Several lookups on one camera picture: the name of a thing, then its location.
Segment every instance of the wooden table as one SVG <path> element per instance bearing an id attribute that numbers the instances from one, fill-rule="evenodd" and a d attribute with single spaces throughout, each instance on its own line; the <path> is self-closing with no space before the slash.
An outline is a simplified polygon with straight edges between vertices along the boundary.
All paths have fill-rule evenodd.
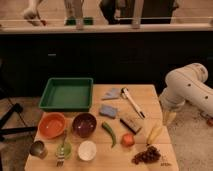
<path id="1" fill-rule="evenodd" d="M 127 87 L 132 97 L 136 103 L 141 107 L 146 118 L 141 119 L 139 115 L 134 111 L 128 100 L 116 99 L 116 100 L 101 100 L 103 95 L 110 88 L 123 88 Z M 131 148 L 123 147 L 120 144 L 120 139 L 122 135 L 129 130 L 124 127 L 120 121 L 119 117 L 116 119 L 111 119 L 99 115 L 99 108 L 101 104 L 111 105 L 118 108 L 118 116 L 124 113 L 131 115 L 134 119 L 141 124 L 142 130 L 135 135 L 136 144 Z M 69 159 L 64 162 L 62 168 L 56 167 L 57 158 L 55 156 L 55 151 L 57 146 L 61 143 L 61 137 L 53 140 L 45 140 L 37 132 L 35 140 L 43 140 L 48 149 L 48 155 L 45 159 L 41 160 L 39 158 L 29 155 L 25 169 L 26 171 L 54 171 L 54 170 L 72 170 L 72 171 L 177 171 L 178 165 L 176 157 L 173 151 L 173 147 L 170 141 L 170 137 L 167 128 L 164 127 L 161 135 L 156 139 L 155 147 L 160 150 L 163 157 L 153 164 L 140 163 L 135 165 L 131 162 L 134 155 L 138 152 L 146 150 L 146 137 L 148 136 L 152 126 L 156 122 L 162 121 L 162 111 L 159 105 L 158 97 L 153 85 L 94 85 L 93 87 L 93 100 L 92 107 L 90 108 L 90 113 L 96 116 L 97 127 L 95 132 L 87 139 L 80 138 L 72 133 L 71 123 L 74 116 L 78 113 L 67 112 L 64 113 L 67 116 L 69 122 L 68 125 L 68 137 L 72 145 L 72 154 Z M 103 128 L 101 128 L 101 123 L 106 121 L 111 125 L 115 134 L 117 136 L 117 144 L 111 148 L 111 137 L 106 133 Z M 81 161 L 78 158 L 77 150 L 78 146 L 84 140 L 92 140 L 97 145 L 97 155 L 94 160 L 90 162 Z"/>

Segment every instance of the green pepper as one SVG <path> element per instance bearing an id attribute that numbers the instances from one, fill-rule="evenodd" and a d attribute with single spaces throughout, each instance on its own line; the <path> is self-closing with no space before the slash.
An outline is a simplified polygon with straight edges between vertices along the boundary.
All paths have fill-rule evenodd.
<path id="1" fill-rule="evenodd" d="M 111 148 L 114 147 L 115 144 L 116 144 L 116 135 L 115 135 L 114 131 L 112 130 L 110 125 L 108 123 L 106 123 L 106 122 L 102 122 L 101 126 L 102 126 L 102 128 L 104 128 L 110 134 L 110 136 L 112 138 L 112 146 L 111 146 Z"/>

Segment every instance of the glass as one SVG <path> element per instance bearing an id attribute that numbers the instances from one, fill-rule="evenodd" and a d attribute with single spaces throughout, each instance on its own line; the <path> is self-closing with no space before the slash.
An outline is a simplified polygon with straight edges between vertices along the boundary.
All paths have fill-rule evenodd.
<path id="1" fill-rule="evenodd" d="M 57 147 L 57 149 L 56 149 L 56 153 L 55 153 L 56 157 L 59 156 L 59 154 L 60 154 L 60 152 L 61 152 L 61 151 L 60 151 L 60 150 L 61 150 L 61 145 L 62 145 L 62 144 L 60 144 L 60 145 Z M 72 151 L 72 148 L 71 148 L 70 143 L 69 143 L 69 142 L 64 142 L 64 157 L 65 157 L 65 159 L 68 159 L 68 158 L 70 157 L 71 151 Z"/>
<path id="2" fill-rule="evenodd" d="M 42 141 L 35 141 L 30 147 L 30 154 L 40 159 L 44 159 L 47 156 L 47 153 L 47 148 Z"/>

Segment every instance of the green tray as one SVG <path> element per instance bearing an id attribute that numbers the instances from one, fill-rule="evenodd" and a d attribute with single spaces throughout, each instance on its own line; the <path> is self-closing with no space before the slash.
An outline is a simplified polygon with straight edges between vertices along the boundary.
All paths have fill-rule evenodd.
<path id="1" fill-rule="evenodd" d="M 39 108 L 44 111 L 88 112 L 92 104 L 92 78 L 50 78 Z"/>

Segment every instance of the grapes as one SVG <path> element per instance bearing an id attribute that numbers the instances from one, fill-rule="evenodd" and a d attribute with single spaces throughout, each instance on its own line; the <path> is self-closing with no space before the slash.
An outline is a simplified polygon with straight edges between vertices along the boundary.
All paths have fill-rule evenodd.
<path id="1" fill-rule="evenodd" d="M 156 147 L 150 146 L 146 151 L 140 152 L 134 156 L 132 162 L 139 164 L 140 162 L 144 163 L 153 163 L 160 159 L 161 154 Z"/>

